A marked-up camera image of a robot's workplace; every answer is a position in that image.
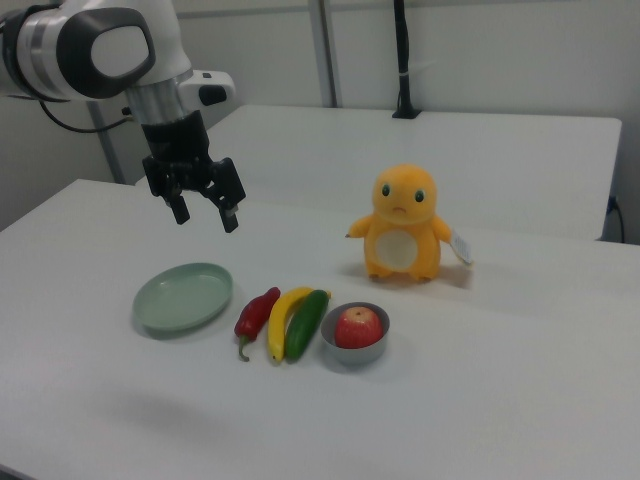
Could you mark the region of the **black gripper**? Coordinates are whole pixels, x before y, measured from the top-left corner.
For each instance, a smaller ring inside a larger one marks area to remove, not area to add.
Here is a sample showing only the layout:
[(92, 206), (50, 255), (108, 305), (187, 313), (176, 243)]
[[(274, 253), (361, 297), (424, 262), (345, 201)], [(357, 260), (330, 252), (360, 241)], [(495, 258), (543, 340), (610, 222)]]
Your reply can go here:
[(226, 233), (239, 225), (236, 213), (246, 198), (244, 186), (231, 158), (213, 162), (209, 137), (200, 111), (161, 125), (143, 125), (151, 154), (143, 161), (151, 194), (162, 198), (175, 221), (190, 219), (182, 190), (197, 191), (219, 210)]

